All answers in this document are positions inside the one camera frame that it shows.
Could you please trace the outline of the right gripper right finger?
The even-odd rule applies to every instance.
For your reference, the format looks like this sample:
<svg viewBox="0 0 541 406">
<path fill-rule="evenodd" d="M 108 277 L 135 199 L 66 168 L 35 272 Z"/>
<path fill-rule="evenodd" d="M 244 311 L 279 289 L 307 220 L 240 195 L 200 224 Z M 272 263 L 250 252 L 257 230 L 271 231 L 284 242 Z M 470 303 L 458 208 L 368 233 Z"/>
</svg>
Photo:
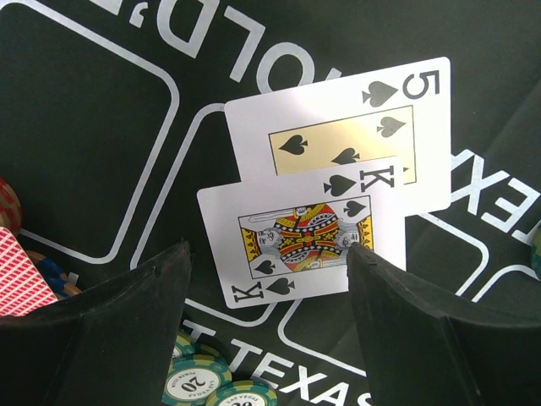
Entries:
<svg viewBox="0 0 541 406">
<path fill-rule="evenodd" d="M 456 296 L 360 244 L 352 312 L 375 405 L 538 405 L 540 318 Z"/>
</svg>

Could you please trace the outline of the king of spades card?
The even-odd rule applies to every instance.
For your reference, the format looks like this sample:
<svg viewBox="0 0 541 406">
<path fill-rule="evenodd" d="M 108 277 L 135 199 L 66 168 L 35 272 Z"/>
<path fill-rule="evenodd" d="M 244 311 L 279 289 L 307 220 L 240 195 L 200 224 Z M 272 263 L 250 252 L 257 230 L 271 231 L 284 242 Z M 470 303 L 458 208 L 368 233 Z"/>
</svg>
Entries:
<svg viewBox="0 0 541 406">
<path fill-rule="evenodd" d="M 352 248 L 404 269 L 402 186 L 388 157 L 200 190 L 227 307 L 344 292 Z"/>
</svg>

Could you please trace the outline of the red chip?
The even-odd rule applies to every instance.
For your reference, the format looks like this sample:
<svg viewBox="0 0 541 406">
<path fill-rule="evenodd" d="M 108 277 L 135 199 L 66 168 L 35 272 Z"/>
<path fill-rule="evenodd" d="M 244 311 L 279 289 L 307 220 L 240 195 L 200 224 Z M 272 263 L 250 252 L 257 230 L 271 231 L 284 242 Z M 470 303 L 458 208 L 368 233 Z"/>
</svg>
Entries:
<svg viewBox="0 0 541 406">
<path fill-rule="evenodd" d="M 13 188 L 3 179 L 1 183 L 1 226 L 17 236 L 22 225 L 22 206 Z"/>
</svg>

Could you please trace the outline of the green chip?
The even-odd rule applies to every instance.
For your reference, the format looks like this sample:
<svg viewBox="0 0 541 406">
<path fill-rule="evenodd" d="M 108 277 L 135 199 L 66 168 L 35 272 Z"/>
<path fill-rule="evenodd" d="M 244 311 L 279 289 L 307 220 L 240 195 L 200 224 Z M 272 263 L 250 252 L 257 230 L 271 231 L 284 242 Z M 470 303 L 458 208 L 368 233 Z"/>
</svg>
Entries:
<svg viewBox="0 0 541 406">
<path fill-rule="evenodd" d="M 538 225 L 532 239 L 531 265 L 538 280 L 541 279 L 541 226 Z"/>
</svg>

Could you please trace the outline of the spread green chips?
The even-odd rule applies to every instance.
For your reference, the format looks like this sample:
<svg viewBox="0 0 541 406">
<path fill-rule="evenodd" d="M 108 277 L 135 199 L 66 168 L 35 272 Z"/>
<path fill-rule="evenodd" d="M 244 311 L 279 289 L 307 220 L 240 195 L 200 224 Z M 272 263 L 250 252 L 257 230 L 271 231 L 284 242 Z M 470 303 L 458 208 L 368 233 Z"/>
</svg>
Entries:
<svg viewBox="0 0 541 406">
<path fill-rule="evenodd" d="M 219 351 L 179 330 L 161 402 L 175 406 L 277 406 L 278 397 L 262 381 L 235 381 Z"/>
</svg>

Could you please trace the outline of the spread blue white chips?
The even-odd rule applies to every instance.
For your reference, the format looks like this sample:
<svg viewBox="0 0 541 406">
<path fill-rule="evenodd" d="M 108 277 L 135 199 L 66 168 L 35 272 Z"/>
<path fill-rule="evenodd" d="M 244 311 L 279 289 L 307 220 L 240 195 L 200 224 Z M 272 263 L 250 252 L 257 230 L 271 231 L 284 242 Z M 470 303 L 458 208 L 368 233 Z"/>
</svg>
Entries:
<svg viewBox="0 0 541 406">
<path fill-rule="evenodd" d="M 74 283 L 69 281 L 68 274 L 54 261 L 35 251 L 26 250 L 26 254 L 58 299 L 66 299 L 82 293 Z"/>
</svg>

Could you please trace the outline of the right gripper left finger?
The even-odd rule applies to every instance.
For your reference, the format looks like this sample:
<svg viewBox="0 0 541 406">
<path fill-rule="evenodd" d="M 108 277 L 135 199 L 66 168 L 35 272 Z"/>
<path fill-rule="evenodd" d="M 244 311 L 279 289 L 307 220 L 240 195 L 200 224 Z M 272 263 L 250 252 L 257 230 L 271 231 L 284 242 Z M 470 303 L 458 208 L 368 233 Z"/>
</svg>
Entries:
<svg viewBox="0 0 541 406">
<path fill-rule="evenodd" d="M 180 242 L 131 271 L 1 319 L 3 405 L 158 405 L 191 275 Z"/>
</svg>

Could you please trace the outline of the red cards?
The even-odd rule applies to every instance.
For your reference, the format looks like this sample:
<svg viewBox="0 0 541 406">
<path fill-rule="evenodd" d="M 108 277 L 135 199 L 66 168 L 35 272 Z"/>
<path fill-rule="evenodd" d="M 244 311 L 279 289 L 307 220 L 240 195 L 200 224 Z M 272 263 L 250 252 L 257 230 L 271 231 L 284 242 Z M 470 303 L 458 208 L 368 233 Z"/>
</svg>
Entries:
<svg viewBox="0 0 541 406">
<path fill-rule="evenodd" d="M 1 227 L 1 316 L 23 316 L 57 302 L 14 235 Z"/>
</svg>

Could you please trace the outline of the five of spades card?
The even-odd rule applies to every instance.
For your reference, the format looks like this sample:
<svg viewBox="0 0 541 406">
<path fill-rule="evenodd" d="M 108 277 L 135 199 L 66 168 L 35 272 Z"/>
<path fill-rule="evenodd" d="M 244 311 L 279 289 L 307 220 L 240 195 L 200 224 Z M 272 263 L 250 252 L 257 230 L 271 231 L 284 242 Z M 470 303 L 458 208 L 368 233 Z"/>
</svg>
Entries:
<svg viewBox="0 0 541 406">
<path fill-rule="evenodd" d="M 451 203 L 451 61 L 446 57 L 227 102 L 242 180 L 398 156 L 405 214 Z"/>
</svg>

